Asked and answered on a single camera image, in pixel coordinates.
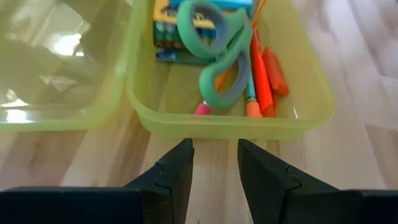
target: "green plastic bin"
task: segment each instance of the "green plastic bin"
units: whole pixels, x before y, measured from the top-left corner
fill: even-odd
[[[135,0],[127,39],[127,95],[141,123],[154,134],[214,139],[291,139],[328,121],[334,113],[325,73],[289,0],[268,0],[259,24],[263,47],[278,55],[290,95],[281,98],[278,118],[244,116],[244,96],[226,111],[194,116],[201,102],[202,67],[161,64],[153,46],[154,0]]]
[[[99,126],[125,84],[125,0],[0,3],[0,131]]]

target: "orange pencil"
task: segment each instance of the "orange pencil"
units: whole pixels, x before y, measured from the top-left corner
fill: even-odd
[[[266,63],[272,90],[281,96],[287,96],[289,94],[289,86],[286,83],[283,69],[276,54],[269,47],[266,47],[262,53],[262,59]]]
[[[254,30],[256,30],[256,24],[257,24],[258,19],[260,18],[260,13],[261,13],[262,8],[264,7],[265,3],[266,3],[266,0],[261,0],[259,5],[257,6],[256,13],[253,17],[253,22],[252,22],[252,27]],[[255,46],[255,44],[253,44],[253,41],[257,41],[257,40],[252,40],[252,46],[254,48],[258,47],[259,52],[260,52],[261,46],[259,46],[259,44],[257,46]],[[257,62],[255,62],[253,60],[253,55],[256,55],[256,53],[252,54],[252,68],[257,67],[257,65],[254,65],[254,64],[260,62],[260,60],[258,60],[258,58],[256,56],[255,57],[257,58]],[[262,85],[258,84],[259,82],[261,82],[258,80],[259,77],[263,77],[263,75],[257,74],[257,78],[254,77],[254,69],[252,69],[252,74],[251,74],[251,78],[250,78],[251,81],[249,81],[249,84],[248,84],[248,93],[250,93],[251,91],[255,91],[254,82],[257,84],[256,86],[259,86],[258,88],[263,89]],[[254,117],[254,118],[262,117],[261,107],[260,107],[260,103],[259,103],[258,99],[259,99],[259,97],[256,94],[248,94],[248,102],[246,103],[246,115],[247,116]]]

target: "green scissors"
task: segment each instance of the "green scissors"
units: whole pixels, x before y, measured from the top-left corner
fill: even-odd
[[[208,17],[215,25],[216,39],[206,45],[193,24],[195,12]],[[198,58],[214,60],[205,67],[199,77],[203,99],[214,108],[231,106],[248,85],[251,74],[250,42],[253,29],[245,9],[231,14],[224,12],[207,0],[187,0],[181,3],[177,13],[177,28],[187,49]],[[233,86],[221,95],[215,89],[215,79],[238,60],[239,71]]]

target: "pink marker tip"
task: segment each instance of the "pink marker tip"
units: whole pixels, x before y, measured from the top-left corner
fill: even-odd
[[[260,105],[256,101],[250,101],[246,105],[246,116],[252,118],[261,118]]]
[[[201,103],[199,104],[198,108],[194,112],[195,115],[210,115],[211,114],[211,108],[204,104]]]

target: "wooden floor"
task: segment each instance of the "wooden floor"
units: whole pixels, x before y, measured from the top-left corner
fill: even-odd
[[[328,73],[335,117],[292,142],[256,141],[341,189],[398,189],[398,4],[395,0],[292,0]],[[92,131],[0,135],[0,189],[121,186],[181,139],[151,136],[123,104]],[[251,223],[237,140],[195,139],[187,223]]]

